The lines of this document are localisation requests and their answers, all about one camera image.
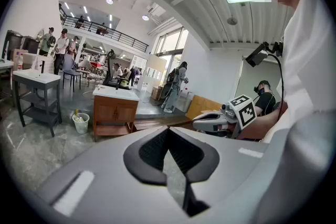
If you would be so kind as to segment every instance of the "black shirt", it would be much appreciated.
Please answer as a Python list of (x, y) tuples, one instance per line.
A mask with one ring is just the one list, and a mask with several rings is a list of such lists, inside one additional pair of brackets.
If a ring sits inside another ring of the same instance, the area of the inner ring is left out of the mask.
[(264, 92), (256, 103), (256, 106), (261, 108), (263, 111), (262, 116), (265, 116), (273, 111), (273, 106), (275, 105), (275, 97), (271, 92)]

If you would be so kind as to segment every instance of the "balcony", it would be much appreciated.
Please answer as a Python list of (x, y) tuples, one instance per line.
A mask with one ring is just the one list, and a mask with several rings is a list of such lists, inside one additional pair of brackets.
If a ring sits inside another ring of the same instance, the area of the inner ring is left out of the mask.
[(79, 19), (80, 18), (64, 15), (64, 19), (62, 20), (62, 25), (64, 25), (65, 27), (70, 26), (70, 27), (78, 28), (78, 29), (85, 30), (88, 32), (96, 33), (97, 35), (111, 38), (114, 41), (118, 41), (126, 46), (130, 46), (133, 49), (146, 53), (146, 50), (148, 47), (146, 43), (143, 43), (124, 33), (108, 28), (106, 26), (102, 26), (95, 22), (89, 22), (84, 19), (83, 19), (83, 22), (82, 21), (79, 22)]

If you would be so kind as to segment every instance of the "sneaker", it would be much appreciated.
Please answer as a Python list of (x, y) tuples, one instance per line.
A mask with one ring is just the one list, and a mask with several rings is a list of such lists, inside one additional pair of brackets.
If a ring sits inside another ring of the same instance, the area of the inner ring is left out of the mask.
[(168, 109), (164, 109), (163, 112), (164, 112), (164, 113), (173, 113), (173, 111), (168, 110)]

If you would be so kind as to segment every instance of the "cap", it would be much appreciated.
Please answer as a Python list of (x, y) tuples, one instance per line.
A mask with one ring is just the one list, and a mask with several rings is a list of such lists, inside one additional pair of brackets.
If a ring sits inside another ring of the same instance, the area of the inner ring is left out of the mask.
[(261, 80), (261, 81), (259, 82), (259, 84), (258, 84), (258, 87), (259, 87), (259, 85), (261, 85), (261, 84), (265, 84), (265, 85), (268, 85), (269, 87), (271, 87), (271, 85), (268, 83), (267, 80)]

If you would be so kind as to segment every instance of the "bucket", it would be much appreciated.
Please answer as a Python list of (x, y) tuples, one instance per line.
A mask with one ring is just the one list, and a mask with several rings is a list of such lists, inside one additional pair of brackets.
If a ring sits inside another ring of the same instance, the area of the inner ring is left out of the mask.
[(88, 124), (89, 124), (90, 116), (85, 113), (78, 113), (78, 117), (82, 117), (84, 122), (75, 121), (74, 116), (75, 114), (72, 116), (72, 120), (75, 123), (77, 132), (80, 134), (85, 134), (88, 131)]

